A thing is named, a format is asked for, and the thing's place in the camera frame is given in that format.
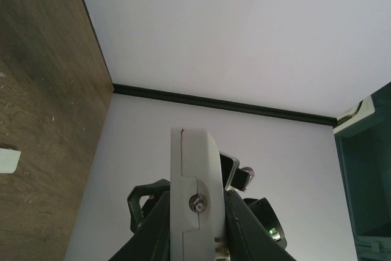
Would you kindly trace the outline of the white remote control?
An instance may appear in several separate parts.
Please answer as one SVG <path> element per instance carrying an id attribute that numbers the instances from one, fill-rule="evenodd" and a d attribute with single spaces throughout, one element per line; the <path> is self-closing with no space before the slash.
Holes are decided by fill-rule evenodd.
<path id="1" fill-rule="evenodd" d="M 170 259 L 226 256 L 221 160 L 206 129 L 173 128 L 170 137 Z"/>

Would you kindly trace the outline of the white battery cover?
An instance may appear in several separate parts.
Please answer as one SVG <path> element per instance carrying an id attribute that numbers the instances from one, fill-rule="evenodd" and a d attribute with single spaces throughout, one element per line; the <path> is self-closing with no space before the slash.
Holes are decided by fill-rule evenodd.
<path id="1" fill-rule="evenodd" d="M 0 173 L 12 174 L 16 171 L 21 152 L 12 149 L 0 149 Z"/>

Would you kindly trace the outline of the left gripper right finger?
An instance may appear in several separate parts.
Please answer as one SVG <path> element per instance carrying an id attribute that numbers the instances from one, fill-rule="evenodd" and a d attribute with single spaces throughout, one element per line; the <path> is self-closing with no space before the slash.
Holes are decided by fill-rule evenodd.
<path id="1" fill-rule="evenodd" d="M 227 242 L 231 260 L 294 260 L 284 248 L 281 248 L 272 239 L 272 236 L 236 191 L 225 191 L 224 203 Z"/>

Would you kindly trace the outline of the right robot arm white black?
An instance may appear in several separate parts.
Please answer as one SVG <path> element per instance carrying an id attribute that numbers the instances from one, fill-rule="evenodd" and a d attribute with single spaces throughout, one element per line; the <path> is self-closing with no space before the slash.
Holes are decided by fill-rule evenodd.
<path id="1" fill-rule="evenodd" d="M 127 198 L 131 215 L 130 230 L 133 234 L 137 233 L 148 214 L 159 201 L 159 198 L 166 191 L 170 191 L 170 181 L 166 179 L 134 187 Z M 243 201 L 277 244 L 281 248 L 286 249 L 287 240 L 285 233 L 269 201 L 266 198 L 245 198 Z"/>

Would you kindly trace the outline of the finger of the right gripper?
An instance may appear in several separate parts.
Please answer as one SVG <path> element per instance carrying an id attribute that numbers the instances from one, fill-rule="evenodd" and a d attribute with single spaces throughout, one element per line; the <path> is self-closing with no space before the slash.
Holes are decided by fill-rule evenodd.
<path id="1" fill-rule="evenodd" d="M 132 233 L 137 233 L 147 216 L 158 203 L 160 197 L 166 191 L 170 191 L 170 181 L 166 179 L 134 187 L 127 198 L 131 215 L 130 230 Z"/>

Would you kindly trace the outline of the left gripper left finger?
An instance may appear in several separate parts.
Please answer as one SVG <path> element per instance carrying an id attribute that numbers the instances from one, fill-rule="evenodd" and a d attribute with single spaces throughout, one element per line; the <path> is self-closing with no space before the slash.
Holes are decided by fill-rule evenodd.
<path id="1" fill-rule="evenodd" d="M 159 198 L 140 229 L 116 252 L 111 260 L 170 259 L 170 192 Z"/>

